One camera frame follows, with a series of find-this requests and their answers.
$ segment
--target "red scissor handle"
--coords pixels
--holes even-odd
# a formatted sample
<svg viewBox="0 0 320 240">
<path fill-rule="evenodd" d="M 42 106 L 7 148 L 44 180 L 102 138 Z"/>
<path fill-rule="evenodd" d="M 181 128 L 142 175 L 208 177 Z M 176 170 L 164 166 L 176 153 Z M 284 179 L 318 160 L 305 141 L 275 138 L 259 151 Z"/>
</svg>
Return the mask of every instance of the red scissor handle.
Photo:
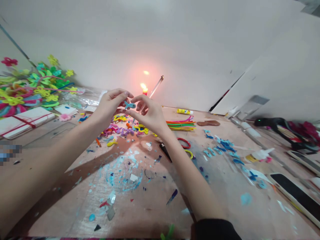
<svg viewBox="0 0 320 240">
<path fill-rule="evenodd" d="M 187 147 L 181 145 L 184 149 L 189 149 L 189 148 L 191 148 L 191 144 L 190 144 L 187 140 L 185 140 L 185 139 L 183 139 L 183 138 L 177 138 L 177 139 L 178 139 L 178 140 L 181 140 L 181 141 L 184 141 L 186 144 L 188 144 Z"/>
</svg>

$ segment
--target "candle flame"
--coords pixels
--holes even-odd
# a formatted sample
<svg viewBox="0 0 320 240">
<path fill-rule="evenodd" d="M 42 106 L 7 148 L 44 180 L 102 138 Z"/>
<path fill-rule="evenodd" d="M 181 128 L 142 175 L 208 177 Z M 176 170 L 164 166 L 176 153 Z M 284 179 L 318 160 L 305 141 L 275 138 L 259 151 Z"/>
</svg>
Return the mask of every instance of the candle flame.
<svg viewBox="0 0 320 240">
<path fill-rule="evenodd" d="M 147 86 L 144 83 L 140 83 L 140 86 L 141 86 L 142 89 L 146 89 L 147 88 Z"/>
</svg>

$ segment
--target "white board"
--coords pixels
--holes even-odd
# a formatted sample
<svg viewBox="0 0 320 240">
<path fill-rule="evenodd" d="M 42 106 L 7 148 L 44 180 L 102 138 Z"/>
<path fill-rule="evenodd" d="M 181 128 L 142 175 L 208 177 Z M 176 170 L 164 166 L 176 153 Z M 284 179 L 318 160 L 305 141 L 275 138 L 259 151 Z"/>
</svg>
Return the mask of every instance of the white board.
<svg viewBox="0 0 320 240">
<path fill-rule="evenodd" d="M 303 7 L 292 0 L 5 0 L 0 23 L 30 59 L 53 54 L 81 85 L 138 95 L 141 82 L 151 91 L 164 75 L 156 101 L 208 111 Z"/>
<path fill-rule="evenodd" d="M 227 93 L 212 113 L 226 114 L 253 95 L 270 101 L 251 117 L 320 119 L 320 18 L 300 14 Z"/>
</svg>

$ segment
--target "brown clay piece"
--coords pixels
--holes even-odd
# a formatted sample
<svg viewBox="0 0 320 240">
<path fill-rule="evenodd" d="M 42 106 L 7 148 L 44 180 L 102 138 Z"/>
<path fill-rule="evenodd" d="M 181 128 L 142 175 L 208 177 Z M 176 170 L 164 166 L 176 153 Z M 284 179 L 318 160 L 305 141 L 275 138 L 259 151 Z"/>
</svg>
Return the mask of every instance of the brown clay piece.
<svg viewBox="0 0 320 240">
<path fill-rule="evenodd" d="M 219 126 L 220 123 L 216 120 L 197 122 L 199 126 Z"/>
</svg>

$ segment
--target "red candle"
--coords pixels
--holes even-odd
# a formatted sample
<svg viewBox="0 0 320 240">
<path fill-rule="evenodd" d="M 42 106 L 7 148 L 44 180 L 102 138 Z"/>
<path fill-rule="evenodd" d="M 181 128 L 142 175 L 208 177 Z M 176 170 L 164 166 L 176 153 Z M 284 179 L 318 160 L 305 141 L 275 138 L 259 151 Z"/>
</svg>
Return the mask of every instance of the red candle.
<svg viewBox="0 0 320 240">
<path fill-rule="evenodd" d="M 148 93 L 147 86 L 144 83 L 141 83 L 140 86 L 142 88 L 142 94 L 147 95 Z"/>
</svg>

